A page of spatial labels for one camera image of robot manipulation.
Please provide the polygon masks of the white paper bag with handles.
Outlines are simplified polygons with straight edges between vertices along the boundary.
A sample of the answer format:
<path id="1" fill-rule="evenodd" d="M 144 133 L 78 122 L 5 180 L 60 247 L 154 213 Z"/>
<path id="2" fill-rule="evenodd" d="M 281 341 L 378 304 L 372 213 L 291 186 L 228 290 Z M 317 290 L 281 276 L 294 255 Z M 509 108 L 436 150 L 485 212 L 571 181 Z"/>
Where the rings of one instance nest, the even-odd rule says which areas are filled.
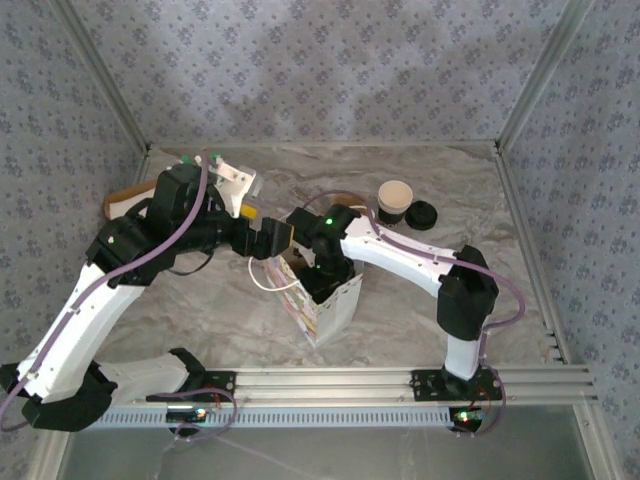
<path id="1" fill-rule="evenodd" d="M 287 261 L 304 258 L 308 266 L 314 265 L 314 253 L 293 241 L 293 245 L 277 257 L 263 262 L 267 282 L 258 281 L 253 271 L 254 262 L 248 262 L 248 273 L 260 290 L 277 294 L 285 308 L 314 348 L 335 337 L 352 320 L 362 286 L 363 263 L 353 261 L 355 275 L 340 285 L 322 304 L 317 305 L 305 290 L 300 274 L 295 275 Z"/>

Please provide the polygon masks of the white paper napkins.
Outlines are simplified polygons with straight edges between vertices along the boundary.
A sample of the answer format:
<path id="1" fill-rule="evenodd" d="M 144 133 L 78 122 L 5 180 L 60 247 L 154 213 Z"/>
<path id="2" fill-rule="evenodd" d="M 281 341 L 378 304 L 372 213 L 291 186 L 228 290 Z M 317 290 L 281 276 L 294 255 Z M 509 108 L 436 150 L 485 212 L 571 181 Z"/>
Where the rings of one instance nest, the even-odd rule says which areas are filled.
<path id="1" fill-rule="evenodd" d="M 149 200 L 149 197 L 137 195 L 128 199 L 109 203 L 106 208 L 106 217 L 109 220 L 124 216 L 131 208 L 143 200 Z"/>

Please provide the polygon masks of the brown cardboard napkin box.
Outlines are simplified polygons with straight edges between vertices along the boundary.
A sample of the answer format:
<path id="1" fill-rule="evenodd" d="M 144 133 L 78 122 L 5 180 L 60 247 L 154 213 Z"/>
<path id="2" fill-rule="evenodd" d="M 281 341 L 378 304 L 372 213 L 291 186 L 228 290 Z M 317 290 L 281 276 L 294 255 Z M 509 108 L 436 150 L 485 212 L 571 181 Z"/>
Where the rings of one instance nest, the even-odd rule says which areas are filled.
<path id="1" fill-rule="evenodd" d="M 119 200 L 128 199 L 128 198 L 131 198 L 131 197 L 134 197 L 134 196 L 137 196 L 137 195 L 142 195 L 144 197 L 152 198 L 153 195 L 154 195 L 154 192 L 155 192 L 156 184 L 157 184 L 157 181 L 156 180 L 152 180 L 152 181 L 140 183 L 140 184 L 128 187 L 128 188 L 126 188 L 124 190 L 113 192 L 113 193 L 107 195 L 105 197 L 104 207 L 103 207 L 105 217 L 106 217 L 106 208 L 107 208 L 109 203 L 112 203 L 112 202 L 115 202 L 115 201 L 119 201 Z"/>

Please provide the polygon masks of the paper cup stack black white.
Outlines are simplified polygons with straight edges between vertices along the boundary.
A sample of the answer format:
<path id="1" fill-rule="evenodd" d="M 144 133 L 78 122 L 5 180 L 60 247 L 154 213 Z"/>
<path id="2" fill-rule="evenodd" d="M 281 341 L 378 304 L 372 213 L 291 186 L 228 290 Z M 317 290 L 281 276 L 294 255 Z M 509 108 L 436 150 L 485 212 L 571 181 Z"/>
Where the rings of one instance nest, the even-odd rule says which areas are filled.
<path id="1" fill-rule="evenodd" d="M 400 180 L 389 180 L 379 187 L 377 201 L 379 221 L 396 225 L 413 202 L 413 190 Z"/>

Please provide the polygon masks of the black plastic lid stack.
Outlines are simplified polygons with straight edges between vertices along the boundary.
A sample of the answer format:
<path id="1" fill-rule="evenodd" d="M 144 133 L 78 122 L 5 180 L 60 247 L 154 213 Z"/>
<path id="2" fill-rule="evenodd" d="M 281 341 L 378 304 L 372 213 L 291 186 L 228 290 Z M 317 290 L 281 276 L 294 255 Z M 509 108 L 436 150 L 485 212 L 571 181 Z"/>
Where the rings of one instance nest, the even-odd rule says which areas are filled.
<path id="1" fill-rule="evenodd" d="M 438 219 L 436 208 L 427 201 L 413 202 L 405 213 L 405 221 L 414 230 L 426 231 L 432 229 Z"/>

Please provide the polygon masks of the green circuit board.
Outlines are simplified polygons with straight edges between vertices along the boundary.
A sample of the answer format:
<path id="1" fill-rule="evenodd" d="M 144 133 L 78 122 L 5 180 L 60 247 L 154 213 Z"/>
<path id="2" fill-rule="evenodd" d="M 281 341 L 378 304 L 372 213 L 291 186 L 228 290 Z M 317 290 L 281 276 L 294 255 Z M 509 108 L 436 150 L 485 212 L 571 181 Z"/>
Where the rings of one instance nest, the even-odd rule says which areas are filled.
<path id="1" fill-rule="evenodd" d="M 169 406 L 166 413 L 167 423 L 203 423 L 207 420 L 209 411 L 202 407 L 183 408 Z"/>
<path id="2" fill-rule="evenodd" d="M 482 422 L 486 417 L 486 412 L 480 407 L 452 408 L 451 416 L 455 423 L 466 425 Z"/>

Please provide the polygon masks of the grey metal sheet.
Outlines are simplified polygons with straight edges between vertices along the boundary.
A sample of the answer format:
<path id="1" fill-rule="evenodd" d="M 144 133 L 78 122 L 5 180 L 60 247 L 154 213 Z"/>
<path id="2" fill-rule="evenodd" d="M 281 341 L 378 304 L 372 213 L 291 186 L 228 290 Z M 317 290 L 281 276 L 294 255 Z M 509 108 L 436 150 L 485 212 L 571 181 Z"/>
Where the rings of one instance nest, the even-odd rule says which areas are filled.
<path id="1" fill-rule="evenodd" d="M 594 480 L 571 408 L 509 407 L 490 433 L 238 428 L 189 445 L 166 429 L 71 436 L 56 480 Z"/>

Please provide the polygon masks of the wide aluminium mounting rail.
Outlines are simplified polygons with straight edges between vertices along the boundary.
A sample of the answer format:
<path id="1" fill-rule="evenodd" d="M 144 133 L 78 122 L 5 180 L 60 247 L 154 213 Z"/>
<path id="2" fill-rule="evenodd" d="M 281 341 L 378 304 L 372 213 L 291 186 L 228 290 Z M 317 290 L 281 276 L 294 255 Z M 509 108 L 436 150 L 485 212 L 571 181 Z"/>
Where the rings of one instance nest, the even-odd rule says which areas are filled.
<path id="1" fill-rule="evenodd" d="M 236 373 L 234 396 L 250 406 L 356 406 L 415 403 L 410 373 L 403 368 L 244 368 Z M 434 405 L 471 403 L 498 406 L 573 405 L 598 399 L 583 365 L 502 367 L 493 373 L 502 400 L 426 401 Z"/>

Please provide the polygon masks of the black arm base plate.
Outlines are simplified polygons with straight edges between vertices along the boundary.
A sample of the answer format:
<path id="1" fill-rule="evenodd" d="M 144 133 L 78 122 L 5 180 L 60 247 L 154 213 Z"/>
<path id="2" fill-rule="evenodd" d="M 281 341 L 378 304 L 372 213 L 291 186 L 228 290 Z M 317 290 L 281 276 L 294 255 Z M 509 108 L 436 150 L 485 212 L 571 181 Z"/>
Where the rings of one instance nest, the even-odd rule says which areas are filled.
<path id="1" fill-rule="evenodd" d="M 213 388 L 223 390 L 231 395 L 235 391 L 236 373 L 234 371 L 210 371 L 191 373 L 185 383 L 178 389 L 181 396 L 167 397 L 166 395 L 149 395 L 147 402 L 196 402 L 196 403 L 229 403 L 230 400 L 219 393 L 212 392 Z"/>
<path id="2" fill-rule="evenodd" d="M 413 370 L 409 386 L 416 402 L 503 399 L 497 377 L 487 368 L 479 368 L 470 380 L 460 379 L 444 368 Z"/>

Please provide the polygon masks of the aluminium frame post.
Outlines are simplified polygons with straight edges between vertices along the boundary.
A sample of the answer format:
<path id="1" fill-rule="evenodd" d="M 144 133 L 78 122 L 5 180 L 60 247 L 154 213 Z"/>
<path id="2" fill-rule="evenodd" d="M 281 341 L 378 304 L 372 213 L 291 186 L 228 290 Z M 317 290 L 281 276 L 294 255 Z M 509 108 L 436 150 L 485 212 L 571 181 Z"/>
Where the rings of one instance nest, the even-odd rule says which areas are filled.
<path id="1" fill-rule="evenodd" d="M 566 0 L 539 59 L 496 139 L 496 148 L 499 153 L 508 152 L 515 144 L 595 1 Z"/>
<path id="2" fill-rule="evenodd" d="M 127 139 L 139 153 L 145 154 L 147 143 L 144 135 L 102 59 L 89 30 L 71 1 L 47 0 L 47 3 L 58 18 Z"/>

